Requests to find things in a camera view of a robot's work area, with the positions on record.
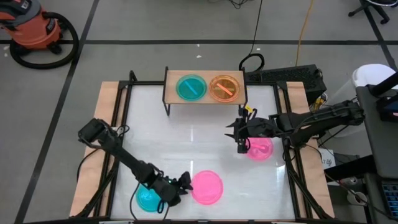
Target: teal bowl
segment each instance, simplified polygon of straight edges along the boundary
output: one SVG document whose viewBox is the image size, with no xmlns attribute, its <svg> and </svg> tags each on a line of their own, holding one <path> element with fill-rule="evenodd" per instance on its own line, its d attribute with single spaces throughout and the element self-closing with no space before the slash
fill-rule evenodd
<svg viewBox="0 0 398 224">
<path fill-rule="evenodd" d="M 185 75 L 177 82 L 176 91 L 183 100 L 200 100 L 207 91 L 206 81 L 199 75 Z"/>
<path fill-rule="evenodd" d="M 137 191 L 136 200 L 138 206 L 145 212 L 156 212 L 157 206 L 160 202 L 160 197 L 155 193 L 154 189 L 148 190 L 140 184 Z"/>
</svg>

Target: pink bowl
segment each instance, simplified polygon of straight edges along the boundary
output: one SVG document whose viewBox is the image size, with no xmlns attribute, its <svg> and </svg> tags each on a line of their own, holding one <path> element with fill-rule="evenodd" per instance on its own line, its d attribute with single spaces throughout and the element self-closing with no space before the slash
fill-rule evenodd
<svg viewBox="0 0 398 224">
<path fill-rule="evenodd" d="M 224 192 L 223 181 L 211 170 L 197 173 L 192 179 L 192 197 L 202 205 L 216 203 Z"/>
<path fill-rule="evenodd" d="M 263 161 L 268 159 L 274 151 L 274 145 L 270 138 L 249 138 L 250 149 L 247 153 L 248 157 L 255 161 Z"/>
</svg>

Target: orange vacuum cleaner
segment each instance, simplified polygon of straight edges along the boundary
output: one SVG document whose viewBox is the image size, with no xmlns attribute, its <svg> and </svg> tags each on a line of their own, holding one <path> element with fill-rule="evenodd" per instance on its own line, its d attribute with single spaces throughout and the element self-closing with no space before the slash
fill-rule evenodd
<svg viewBox="0 0 398 224">
<path fill-rule="evenodd" d="M 0 26 L 12 37 L 11 57 L 20 65 L 35 69 L 50 69 L 69 63 L 79 48 L 78 35 L 72 24 L 62 15 L 46 12 L 37 0 L 0 0 Z M 33 50 L 48 49 L 62 53 L 59 40 L 63 32 L 72 35 L 72 50 L 63 59 L 52 63 L 30 63 L 22 59 Z"/>
</svg>

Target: wooden shelf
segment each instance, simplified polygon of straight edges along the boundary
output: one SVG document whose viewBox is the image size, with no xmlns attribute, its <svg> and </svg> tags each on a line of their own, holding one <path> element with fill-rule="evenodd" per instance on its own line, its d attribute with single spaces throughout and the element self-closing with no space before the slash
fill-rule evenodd
<svg viewBox="0 0 398 224">
<path fill-rule="evenodd" d="M 186 101 L 179 97 L 176 91 L 177 82 L 185 75 L 199 75 L 205 81 L 207 85 L 207 91 L 204 97 L 197 101 Z M 236 79 L 239 83 L 238 97 L 228 103 L 223 103 L 215 100 L 209 92 L 209 84 L 218 75 L 229 75 Z M 166 68 L 165 74 L 165 90 L 164 90 L 164 103 L 165 104 L 231 104 L 231 105 L 243 105 L 247 102 L 246 99 L 246 86 L 244 84 L 244 72 L 243 71 L 204 71 L 204 70 L 168 70 Z"/>
</svg>

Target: orange bowl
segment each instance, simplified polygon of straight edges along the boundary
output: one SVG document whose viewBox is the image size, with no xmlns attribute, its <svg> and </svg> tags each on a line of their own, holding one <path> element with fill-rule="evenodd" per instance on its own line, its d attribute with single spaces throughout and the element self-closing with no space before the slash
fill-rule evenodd
<svg viewBox="0 0 398 224">
<path fill-rule="evenodd" d="M 229 75 L 218 75 L 209 84 L 211 97 L 222 103 L 229 103 L 237 99 L 239 83 Z"/>
</svg>

